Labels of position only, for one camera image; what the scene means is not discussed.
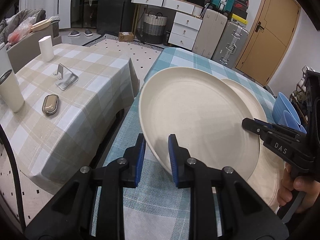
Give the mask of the person's right hand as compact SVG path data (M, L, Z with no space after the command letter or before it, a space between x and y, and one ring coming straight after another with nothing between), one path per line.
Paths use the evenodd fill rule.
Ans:
M291 177L291 170L292 166L286 163L283 178L277 193L277 201L279 206L282 207L291 201L293 190L305 192L306 195L296 211L296 213L302 213L315 203L319 195L319 182L306 176L299 176L293 179Z

